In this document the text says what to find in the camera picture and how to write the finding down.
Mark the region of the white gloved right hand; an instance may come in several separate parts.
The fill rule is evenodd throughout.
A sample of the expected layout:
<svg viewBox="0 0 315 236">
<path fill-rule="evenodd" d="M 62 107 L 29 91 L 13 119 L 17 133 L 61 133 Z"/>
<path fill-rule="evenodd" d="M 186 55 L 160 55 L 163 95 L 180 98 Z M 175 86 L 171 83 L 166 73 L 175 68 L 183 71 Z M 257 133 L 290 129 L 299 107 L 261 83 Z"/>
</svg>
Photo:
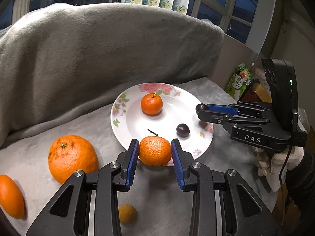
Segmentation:
<svg viewBox="0 0 315 236">
<path fill-rule="evenodd" d="M 256 153 L 255 166 L 258 168 L 258 176 L 266 177 L 271 190 L 273 192 L 277 192 L 280 189 L 280 171 L 288 154 L 289 148 L 287 148 L 284 152 L 275 154 L 268 154 L 266 150 L 258 147 L 252 147 L 252 149 Z M 287 171 L 291 171 L 297 167 L 303 158 L 304 148 L 292 147 L 288 161 L 284 166 L 283 173 L 281 175 L 283 183 L 286 180 Z"/>
</svg>

